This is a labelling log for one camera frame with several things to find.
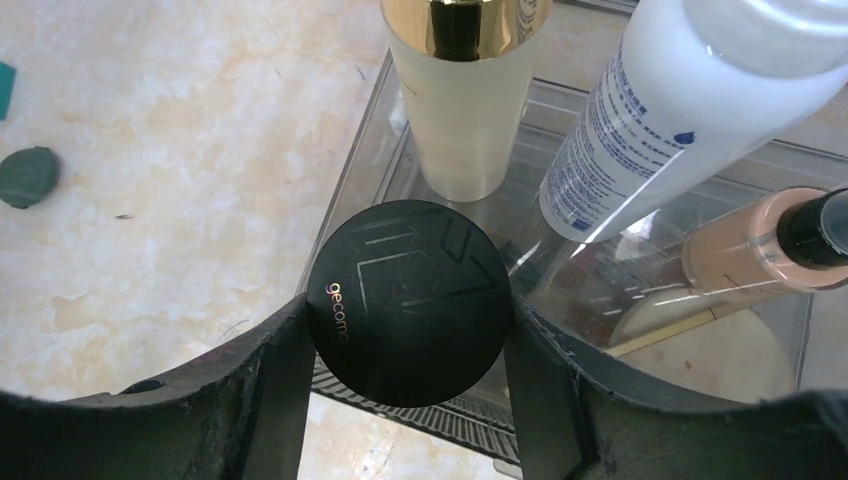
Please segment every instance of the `transparent plastic bin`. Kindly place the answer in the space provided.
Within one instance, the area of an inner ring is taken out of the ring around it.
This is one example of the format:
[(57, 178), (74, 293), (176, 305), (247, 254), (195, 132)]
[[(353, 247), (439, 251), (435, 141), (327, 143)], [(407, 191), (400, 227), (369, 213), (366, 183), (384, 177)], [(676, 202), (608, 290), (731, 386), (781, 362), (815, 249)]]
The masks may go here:
[[(453, 203), (436, 195), (420, 174), (399, 81), (387, 58), (317, 246), (344, 221), (377, 203), (415, 198), (450, 206), (492, 238), (509, 268), (515, 295), (559, 328), (604, 350), (621, 315), (657, 284), (658, 252), (699, 225), (770, 192), (799, 185), (834, 188), (848, 179), (848, 159), (774, 142), (623, 235), (596, 245), (574, 244), (548, 227), (537, 192), (585, 96), (534, 81), (506, 180), (479, 202)], [(728, 317), (620, 360), (672, 383), (741, 402), (805, 388), (848, 388), (846, 293), (841, 288), (775, 298), (754, 306), (755, 315), (749, 315), (742, 330), (741, 322)], [(424, 409), (365, 401), (335, 380), (320, 360), (313, 389), (518, 463), (502, 358), (462, 396)]]

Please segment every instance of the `gold cap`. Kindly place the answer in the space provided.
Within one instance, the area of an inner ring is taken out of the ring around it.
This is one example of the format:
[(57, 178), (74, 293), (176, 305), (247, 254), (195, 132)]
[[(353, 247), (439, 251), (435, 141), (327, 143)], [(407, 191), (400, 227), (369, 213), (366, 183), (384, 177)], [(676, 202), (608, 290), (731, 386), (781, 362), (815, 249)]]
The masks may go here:
[(539, 32), (552, 0), (382, 0), (407, 45), (431, 57), (474, 62), (505, 55)]

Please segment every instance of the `black bottle cap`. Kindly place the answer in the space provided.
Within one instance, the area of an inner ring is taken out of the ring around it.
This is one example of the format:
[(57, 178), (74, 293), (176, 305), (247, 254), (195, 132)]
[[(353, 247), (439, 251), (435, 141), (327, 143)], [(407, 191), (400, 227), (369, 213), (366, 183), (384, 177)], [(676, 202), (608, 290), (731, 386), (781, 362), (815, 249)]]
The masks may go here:
[(498, 357), (512, 324), (506, 267), (473, 222), (430, 202), (365, 210), (333, 233), (307, 283), (327, 368), (395, 407), (449, 400)]
[(777, 241), (801, 266), (825, 269), (848, 265), (848, 188), (788, 210), (778, 222)]

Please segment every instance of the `frosted bottle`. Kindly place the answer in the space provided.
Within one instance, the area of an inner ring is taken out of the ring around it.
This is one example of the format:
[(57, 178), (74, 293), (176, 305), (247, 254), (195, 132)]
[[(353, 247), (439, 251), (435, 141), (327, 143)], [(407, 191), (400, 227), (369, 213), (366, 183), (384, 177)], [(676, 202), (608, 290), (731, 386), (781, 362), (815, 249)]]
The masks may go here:
[(424, 178), (480, 200), (506, 177), (551, 0), (382, 0)]
[(809, 117), (848, 81), (848, 0), (642, 0), (539, 192), (612, 238)]

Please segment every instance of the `green object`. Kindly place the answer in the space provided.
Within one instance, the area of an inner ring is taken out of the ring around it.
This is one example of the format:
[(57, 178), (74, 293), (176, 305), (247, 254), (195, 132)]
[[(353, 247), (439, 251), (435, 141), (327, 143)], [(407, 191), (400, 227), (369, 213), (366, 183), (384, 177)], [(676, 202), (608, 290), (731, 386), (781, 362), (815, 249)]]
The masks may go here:
[(0, 62), (0, 120), (6, 120), (9, 104), (12, 103), (12, 87), (15, 85), (15, 69)]
[(49, 148), (18, 150), (0, 163), (0, 200), (15, 208), (35, 205), (56, 188), (59, 169)]

